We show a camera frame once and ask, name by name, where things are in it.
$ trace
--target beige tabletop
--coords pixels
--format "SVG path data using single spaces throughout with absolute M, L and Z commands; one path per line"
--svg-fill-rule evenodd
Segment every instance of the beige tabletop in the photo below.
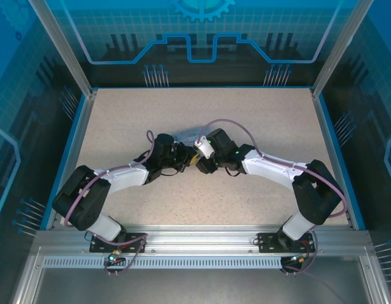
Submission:
M 99 89 L 78 165 L 123 165 L 150 148 L 146 130 L 177 133 L 217 118 L 247 127 L 259 148 L 286 160 L 323 161 L 331 169 L 308 89 Z M 217 123 L 240 146 L 250 139 Z M 122 224 L 282 224 L 297 211 L 294 194 L 253 175 L 210 175 L 195 166 L 173 177 L 110 195 L 103 211 Z M 345 216 L 327 224 L 346 224 Z

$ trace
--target glass panel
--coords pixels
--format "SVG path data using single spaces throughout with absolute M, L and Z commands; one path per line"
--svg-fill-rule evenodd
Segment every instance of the glass panel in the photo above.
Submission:
M 28 2 L 0 1 L 0 303 L 12 299 L 81 95 Z
M 93 86 L 311 86 L 356 0 L 49 0 Z
M 364 221 L 374 242 L 386 243 L 391 239 L 391 1 L 373 3 L 323 96 Z

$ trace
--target black mounting plate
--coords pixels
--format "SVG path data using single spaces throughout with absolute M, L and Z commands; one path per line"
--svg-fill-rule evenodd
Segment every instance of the black mounting plate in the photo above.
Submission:
M 144 233 L 127 233 L 125 235 L 124 242 L 127 242 L 127 241 L 129 241 L 131 239 L 139 238 L 140 236 L 143 236 L 143 235 L 144 235 Z M 140 239 L 139 241 L 136 241 L 136 242 L 132 243 L 130 246 L 122 249 L 122 252 L 123 253 L 136 253 L 138 248 L 139 248 L 139 246 L 140 246 L 140 242 L 141 241 L 142 240 Z M 143 245 L 143 247 L 139 251 L 139 253 L 145 252 L 145 246 L 146 246 L 146 244 Z M 90 252 L 92 252 L 92 253 L 111 253 L 115 249 L 117 249 L 117 246 L 106 244 L 106 243 L 100 241 L 95 236 L 92 236 L 92 241 L 90 242 L 90 248 L 89 248 Z
M 260 253 L 306 253 L 307 248 L 301 243 L 307 241 L 312 243 L 309 245 L 309 252 L 315 252 L 313 237 L 310 233 L 305 233 L 298 241 L 291 244 L 290 250 L 286 251 L 278 242 L 277 233 L 258 233 L 258 238 L 255 239 L 255 245 L 259 246 Z

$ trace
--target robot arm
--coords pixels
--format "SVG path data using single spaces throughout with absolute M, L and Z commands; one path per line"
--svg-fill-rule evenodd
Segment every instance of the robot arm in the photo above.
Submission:
M 334 190 L 301 170 L 306 168 L 317 173 L 340 191 L 321 161 L 305 164 L 270 155 L 262 157 L 253 146 L 244 144 L 238 147 L 222 129 L 202 137 L 195 146 L 203 155 L 197 167 L 205 174 L 226 167 L 243 174 L 265 177 L 293 190 L 299 211 L 278 231 L 278 241 L 284 248 L 289 248 L 292 241 L 300 239 L 314 226 L 322 225 L 340 203 L 340 197 Z
M 70 223 L 80 231 L 91 231 L 108 241 L 115 239 L 122 226 L 101 213 L 107 195 L 127 187 L 148 184 L 157 179 L 165 168 L 183 172 L 197 158 L 197 168 L 202 173 L 210 174 L 225 167 L 242 174 L 265 177 L 293 190 L 299 211 L 277 232 L 278 242 L 285 250 L 312 227 L 323 224 L 340 202 L 340 197 L 332 189 L 302 170 L 306 168 L 317 173 L 340 190 L 320 161 L 305 164 L 270 155 L 262 156 L 254 146 L 243 144 L 238 147 L 224 130 L 217 129 L 207 137 L 202 137 L 199 142 L 196 141 L 194 147 L 174 143 L 170 135 L 159 134 L 155 139 L 152 155 L 142 165 L 135 168 L 128 165 L 98 179 L 74 209 Z M 140 162 L 143 159 L 144 156 L 140 156 L 134 161 Z M 78 167 L 58 193 L 53 208 L 65 217 L 80 191 L 102 172 L 104 171 L 93 171 L 86 166 Z

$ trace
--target enclosure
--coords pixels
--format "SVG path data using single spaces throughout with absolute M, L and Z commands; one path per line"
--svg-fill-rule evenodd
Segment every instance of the enclosure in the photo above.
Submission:
M 289 189 L 190 167 L 107 198 L 149 235 L 108 277 L 58 191 L 79 165 L 138 157 L 148 129 L 217 118 L 335 176 L 348 211 L 315 229 L 308 275 L 254 244 L 298 210 Z M 391 1 L 0 1 L 0 303 L 128 300 L 391 303 Z

